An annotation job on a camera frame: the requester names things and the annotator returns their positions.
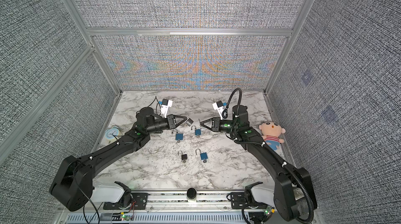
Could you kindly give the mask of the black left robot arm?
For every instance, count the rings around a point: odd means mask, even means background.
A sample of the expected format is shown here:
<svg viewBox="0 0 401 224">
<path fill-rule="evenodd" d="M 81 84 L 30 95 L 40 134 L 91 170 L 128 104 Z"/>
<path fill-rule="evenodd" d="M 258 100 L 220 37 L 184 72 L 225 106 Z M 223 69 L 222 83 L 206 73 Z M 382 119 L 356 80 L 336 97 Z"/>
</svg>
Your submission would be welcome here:
<svg viewBox="0 0 401 224">
<path fill-rule="evenodd" d="M 79 158 L 65 158 L 50 186 L 50 194 L 69 211 L 77 211 L 92 202 L 93 179 L 120 158 L 142 149 L 150 135 L 174 130 L 182 124 L 191 126 L 193 120 L 187 116 L 157 115 L 153 108 L 145 107 L 136 113 L 133 127 L 115 142 Z"/>
</svg>

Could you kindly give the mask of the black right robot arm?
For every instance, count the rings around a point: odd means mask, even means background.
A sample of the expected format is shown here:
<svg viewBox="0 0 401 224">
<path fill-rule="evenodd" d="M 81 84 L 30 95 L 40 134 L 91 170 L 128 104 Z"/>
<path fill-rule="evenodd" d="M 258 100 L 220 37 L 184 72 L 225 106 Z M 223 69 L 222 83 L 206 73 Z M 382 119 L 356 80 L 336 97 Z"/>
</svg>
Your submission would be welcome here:
<svg viewBox="0 0 401 224">
<path fill-rule="evenodd" d="M 313 222 L 317 202 L 309 172 L 288 163 L 268 146 L 262 135 L 250 126 L 246 106 L 234 106 L 232 120 L 213 117 L 200 124 L 212 132 L 228 134 L 263 165 L 274 179 L 273 203 L 284 220 Z"/>
</svg>

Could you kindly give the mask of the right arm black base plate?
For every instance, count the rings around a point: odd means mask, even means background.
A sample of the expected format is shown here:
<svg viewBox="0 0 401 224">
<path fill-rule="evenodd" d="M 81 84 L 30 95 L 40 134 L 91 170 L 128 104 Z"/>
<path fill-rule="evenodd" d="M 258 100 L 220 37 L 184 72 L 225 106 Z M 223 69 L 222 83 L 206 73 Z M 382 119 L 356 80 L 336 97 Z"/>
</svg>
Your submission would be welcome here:
<svg viewBox="0 0 401 224">
<path fill-rule="evenodd" d="M 246 208 L 251 208 L 251 209 L 275 208 L 274 206 L 256 202 L 251 193 L 246 193 L 245 191 L 230 192 L 226 195 L 226 198 L 231 204 L 232 209 L 242 209 L 245 205 L 247 205 Z"/>
</svg>

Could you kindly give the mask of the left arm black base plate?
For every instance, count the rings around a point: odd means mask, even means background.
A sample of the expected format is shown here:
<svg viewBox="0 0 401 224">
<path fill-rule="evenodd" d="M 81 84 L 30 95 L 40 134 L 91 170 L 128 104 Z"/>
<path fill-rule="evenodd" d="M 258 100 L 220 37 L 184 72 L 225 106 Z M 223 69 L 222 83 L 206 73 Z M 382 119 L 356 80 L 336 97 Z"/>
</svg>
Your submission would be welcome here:
<svg viewBox="0 0 401 224">
<path fill-rule="evenodd" d="M 148 193 L 131 193 L 130 196 L 123 195 L 117 203 L 106 202 L 103 210 L 145 210 L 148 201 Z"/>
</svg>

